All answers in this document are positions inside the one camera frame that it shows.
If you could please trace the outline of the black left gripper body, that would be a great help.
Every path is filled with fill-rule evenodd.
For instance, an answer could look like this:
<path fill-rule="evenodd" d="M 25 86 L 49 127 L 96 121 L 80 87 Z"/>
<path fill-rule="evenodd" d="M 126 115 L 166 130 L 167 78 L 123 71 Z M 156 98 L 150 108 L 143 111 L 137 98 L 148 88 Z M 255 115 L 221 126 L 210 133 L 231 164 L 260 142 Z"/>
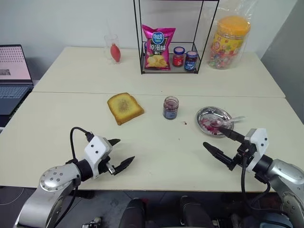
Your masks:
<path fill-rule="evenodd" d="M 112 148 L 110 149 L 109 153 L 104 155 L 101 159 L 101 161 L 98 164 L 98 172 L 99 174 L 109 172 L 111 175 L 116 175 L 117 172 L 115 170 L 115 167 L 110 164 L 110 152 L 112 151 Z"/>

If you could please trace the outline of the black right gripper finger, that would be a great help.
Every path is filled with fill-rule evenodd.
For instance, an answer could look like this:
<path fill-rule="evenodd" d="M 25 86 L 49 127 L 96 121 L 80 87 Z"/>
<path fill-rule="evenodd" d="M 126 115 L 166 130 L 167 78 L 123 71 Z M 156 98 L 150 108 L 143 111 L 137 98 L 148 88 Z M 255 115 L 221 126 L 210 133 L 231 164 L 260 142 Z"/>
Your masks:
<path fill-rule="evenodd" d="M 220 149 L 212 146 L 208 142 L 203 142 L 203 146 L 206 148 L 206 150 L 217 160 L 225 164 L 226 166 L 230 166 L 232 164 L 232 159 L 226 156 L 223 151 Z"/>
<path fill-rule="evenodd" d="M 237 141 L 239 143 L 243 143 L 245 140 L 245 137 L 231 129 L 225 128 L 225 127 L 220 127 L 219 131 L 224 134 L 227 138 L 230 138 L 234 141 Z"/>

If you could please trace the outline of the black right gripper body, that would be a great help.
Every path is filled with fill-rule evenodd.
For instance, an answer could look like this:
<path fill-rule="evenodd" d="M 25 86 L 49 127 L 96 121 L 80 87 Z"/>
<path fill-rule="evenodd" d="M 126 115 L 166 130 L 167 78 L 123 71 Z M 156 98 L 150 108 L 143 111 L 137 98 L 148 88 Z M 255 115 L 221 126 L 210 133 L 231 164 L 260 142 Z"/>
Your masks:
<path fill-rule="evenodd" d="M 256 145 L 245 140 L 237 149 L 237 154 L 232 159 L 229 165 L 229 170 L 232 171 L 237 165 L 242 168 L 247 168 L 253 160 L 254 153 L 256 152 Z"/>

